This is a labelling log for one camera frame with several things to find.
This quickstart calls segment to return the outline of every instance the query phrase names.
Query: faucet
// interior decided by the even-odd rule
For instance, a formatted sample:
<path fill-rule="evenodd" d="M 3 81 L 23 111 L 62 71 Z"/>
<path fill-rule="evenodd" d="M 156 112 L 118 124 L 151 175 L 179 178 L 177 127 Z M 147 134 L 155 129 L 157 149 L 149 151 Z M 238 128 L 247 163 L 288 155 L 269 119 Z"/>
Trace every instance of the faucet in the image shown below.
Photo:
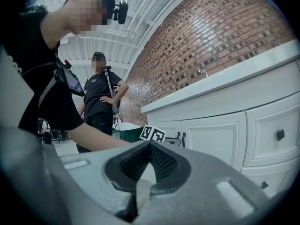
<path fill-rule="evenodd" d="M 198 72 L 201 73 L 201 69 L 202 69 L 203 72 L 205 73 L 206 77 L 208 77 L 208 74 L 207 74 L 205 68 L 204 68 L 202 65 L 200 65 L 200 66 L 198 67 Z"/>

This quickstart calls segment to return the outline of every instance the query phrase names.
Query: black drawer knob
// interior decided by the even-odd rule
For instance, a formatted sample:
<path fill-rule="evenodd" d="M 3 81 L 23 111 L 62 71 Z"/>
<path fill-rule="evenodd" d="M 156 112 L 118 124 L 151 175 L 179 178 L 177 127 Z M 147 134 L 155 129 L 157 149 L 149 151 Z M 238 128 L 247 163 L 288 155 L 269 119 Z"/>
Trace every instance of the black drawer knob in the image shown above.
<path fill-rule="evenodd" d="M 278 131 L 276 133 L 276 136 L 277 136 L 277 140 L 280 141 L 281 139 L 283 139 L 285 137 L 285 131 L 283 129 Z"/>
<path fill-rule="evenodd" d="M 184 141 L 184 138 L 187 136 L 187 134 L 186 133 L 183 133 L 182 134 L 182 146 L 185 148 L 186 147 L 186 143 L 185 143 L 185 141 Z"/>
<path fill-rule="evenodd" d="M 261 185 L 261 189 L 265 189 L 265 188 L 267 188 L 268 186 L 269 186 L 268 183 L 263 182 L 262 185 Z"/>

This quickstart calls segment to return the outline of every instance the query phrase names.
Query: white drawer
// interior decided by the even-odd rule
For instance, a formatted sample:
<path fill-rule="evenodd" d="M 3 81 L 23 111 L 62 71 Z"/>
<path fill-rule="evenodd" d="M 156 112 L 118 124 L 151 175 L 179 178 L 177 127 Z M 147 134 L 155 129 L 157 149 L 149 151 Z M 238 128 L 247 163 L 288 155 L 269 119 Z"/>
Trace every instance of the white drawer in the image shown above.
<path fill-rule="evenodd" d="M 248 110 L 246 115 L 247 147 L 243 166 L 277 164 L 299 156 L 300 92 Z M 284 137 L 278 138 L 279 131 L 283 131 Z"/>
<path fill-rule="evenodd" d="M 178 132 L 180 133 L 179 138 L 181 139 L 182 131 L 180 121 L 171 121 L 171 122 L 148 122 L 148 125 L 155 126 L 165 131 L 166 137 L 177 137 Z"/>
<path fill-rule="evenodd" d="M 256 183 L 268 197 L 288 189 L 299 168 L 299 159 L 261 167 L 243 167 L 241 173 Z"/>

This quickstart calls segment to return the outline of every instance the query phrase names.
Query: green bin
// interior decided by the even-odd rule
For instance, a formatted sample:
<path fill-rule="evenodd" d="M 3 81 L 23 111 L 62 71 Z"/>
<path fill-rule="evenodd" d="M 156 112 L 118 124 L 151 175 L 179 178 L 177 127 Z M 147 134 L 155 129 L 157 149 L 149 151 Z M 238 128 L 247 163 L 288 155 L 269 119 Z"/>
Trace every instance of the green bin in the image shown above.
<path fill-rule="evenodd" d="M 114 124 L 112 126 L 113 137 L 127 141 L 129 143 L 134 143 L 140 141 L 140 135 L 142 133 L 143 127 L 135 125 L 129 122 L 121 122 L 119 124 Z"/>

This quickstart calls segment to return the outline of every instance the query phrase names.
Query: white countertop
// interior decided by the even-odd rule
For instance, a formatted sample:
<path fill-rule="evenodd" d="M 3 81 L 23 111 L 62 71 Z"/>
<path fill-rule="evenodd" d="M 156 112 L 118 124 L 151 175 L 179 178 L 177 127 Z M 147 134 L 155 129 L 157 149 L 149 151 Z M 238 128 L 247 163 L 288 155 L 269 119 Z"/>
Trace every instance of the white countertop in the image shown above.
<path fill-rule="evenodd" d="M 181 103 L 258 76 L 300 56 L 300 43 L 293 40 L 224 69 L 141 108 L 142 113 Z"/>

